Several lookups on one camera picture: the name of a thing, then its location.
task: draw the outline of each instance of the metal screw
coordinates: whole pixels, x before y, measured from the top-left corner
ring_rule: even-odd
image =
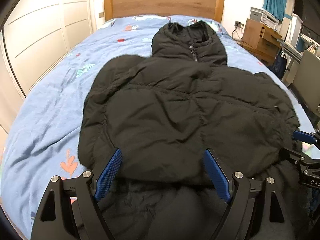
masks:
[[[91,176],[91,171],[85,171],[84,173],[82,173],[82,176],[84,176],[85,178],[88,178]]]
[[[56,182],[56,181],[58,181],[59,180],[59,177],[58,176],[53,176],[52,178],[51,178],[51,181],[52,182]]]
[[[243,177],[243,174],[239,171],[236,171],[235,176],[236,176],[236,178],[241,179]]]
[[[271,177],[267,178],[267,182],[270,184],[274,184],[275,180]]]

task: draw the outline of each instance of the jacket sleeve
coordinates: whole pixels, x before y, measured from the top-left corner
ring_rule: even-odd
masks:
[[[102,67],[95,78],[84,102],[78,146],[79,161],[87,168],[94,168],[97,156],[93,155],[93,150],[97,140],[104,140],[105,149],[99,151],[104,152],[101,157],[107,159],[114,153],[114,145],[107,133],[102,131],[105,129],[103,124],[106,121],[105,103],[136,75],[135,68],[143,60],[145,58],[130,55],[113,58]]]

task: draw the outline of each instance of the wardrobe door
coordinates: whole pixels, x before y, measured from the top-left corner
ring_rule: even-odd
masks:
[[[72,49],[92,33],[88,0],[62,0],[63,21]]]
[[[4,39],[25,94],[67,54],[60,0],[20,0],[4,25]]]

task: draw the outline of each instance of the red leaf print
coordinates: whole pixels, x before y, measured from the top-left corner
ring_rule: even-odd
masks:
[[[63,170],[65,170],[66,172],[68,172],[70,174],[70,177],[72,176],[72,174],[75,172],[77,166],[78,166],[78,162],[73,162],[75,160],[74,156],[71,156],[69,158],[69,154],[70,154],[70,150],[67,150],[67,163],[65,162],[61,162],[60,166]]]
[[[127,31],[132,31],[132,26],[131,25],[127,25],[124,29],[125,32]]]

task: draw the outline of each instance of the jacket zipper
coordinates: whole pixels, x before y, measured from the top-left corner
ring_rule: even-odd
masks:
[[[189,46],[189,49],[190,49],[190,51],[191,51],[191,54],[192,54],[192,56],[193,56],[194,61],[198,61],[198,57],[197,57],[196,51],[194,50],[194,46],[193,46],[193,45],[190,45],[190,46]]]

